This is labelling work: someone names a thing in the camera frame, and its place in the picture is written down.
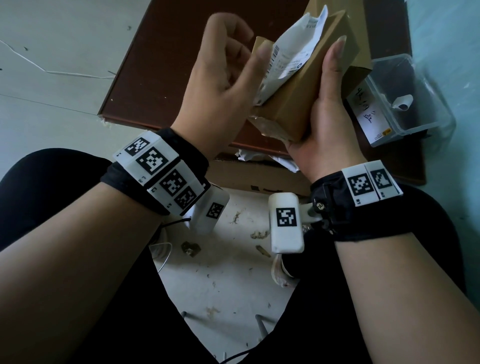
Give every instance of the brown cardboard box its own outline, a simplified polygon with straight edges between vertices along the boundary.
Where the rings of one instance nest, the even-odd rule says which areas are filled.
[[[299,141],[307,130],[310,110],[318,96],[322,63],[330,46],[342,35],[347,36],[342,69],[344,71],[342,96],[348,95],[371,70],[365,15],[359,0],[310,0],[306,11],[318,16],[324,5],[330,16],[327,18],[322,37],[310,59],[262,106],[254,107],[250,122],[262,134],[280,140]],[[265,38],[257,37],[255,50]]]
[[[298,196],[310,195],[310,182],[301,172],[292,173],[276,162],[269,164],[215,159],[210,162],[206,178],[220,187],[237,190],[263,194],[293,192]]]

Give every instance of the brown wooden board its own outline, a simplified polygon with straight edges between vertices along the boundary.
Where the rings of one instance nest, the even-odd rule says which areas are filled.
[[[210,14],[236,13],[256,35],[277,39],[301,17],[307,3],[308,0],[205,0],[186,4],[152,0],[99,113],[109,121],[126,125],[169,127],[180,110]],[[364,8],[372,58],[411,54],[404,0],[364,0]],[[356,130],[367,159],[382,159],[392,175],[403,181],[425,183],[419,140],[410,138],[371,148],[361,129]],[[232,146],[288,155],[282,142],[262,136],[249,122]]]

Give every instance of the black pants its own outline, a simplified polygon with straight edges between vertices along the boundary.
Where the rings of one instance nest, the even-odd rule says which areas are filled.
[[[0,182],[0,250],[95,186],[110,161],[68,149],[45,149],[17,162]],[[455,228],[424,192],[402,186],[411,200],[415,236],[465,291]],[[426,221],[435,221],[427,225]],[[285,255],[300,278],[275,329],[243,363],[370,362],[335,245],[328,233],[305,234],[305,252]],[[131,267],[105,312],[72,358],[110,362],[216,363],[169,299],[148,248]]]

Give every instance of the white cable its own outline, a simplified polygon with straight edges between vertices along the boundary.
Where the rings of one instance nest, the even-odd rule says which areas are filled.
[[[30,62],[32,65],[34,65],[35,67],[41,69],[43,72],[46,72],[46,73],[51,73],[51,74],[63,74],[63,75],[66,75],[66,76],[76,76],[76,77],[87,77],[87,78],[98,78],[98,79],[101,79],[101,80],[104,80],[104,79],[113,79],[115,76],[106,76],[106,77],[99,77],[99,76],[92,76],[90,74],[82,74],[82,73],[70,73],[70,72],[59,72],[59,71],[47,71],[45,70],[44,68],[40,67],[38,64],[32,62],[31,60],[29,60],[27,57],[24,57],[22,56],[20,53],[16,52],[11,46],[9,46],[7,43],[5,43],[3,40],[0,39],[0,43],[3,43],[4,45],[6,45],[8,48],[10,48],[10,50],[15,53],[17,56],[20,56],[22,57],[24,60],[26,60],[27,62]]]
[[[170,245],[170,251],[168,252],[168,255],[167,257],[165,258],[165,262],[163,262],[162,266],[160,267],[160,269],[158,271],[156,271],[157,273],[160,273],[160,271],[162,270],[163,266],[165,265],[165,263],[167,262],[168,258],[170,257],[170,254],[172,254],[172,250],[173,250],[173,245],[172,243],[157,243],[157,244],[152,244],[150,246],[157,246],[157,245],[163,245],[163,244],[168,244]]]

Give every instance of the wristband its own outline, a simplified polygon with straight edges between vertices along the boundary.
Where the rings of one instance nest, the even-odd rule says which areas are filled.
[[[380,160],[342,169],[310,187],[314,228],[335,241],[361,241],[411,232],[403,192]]]
[[[183,216],[208,190],[208,160],[171,129],[147,131],[117,151],[101,181],[161,214]]]

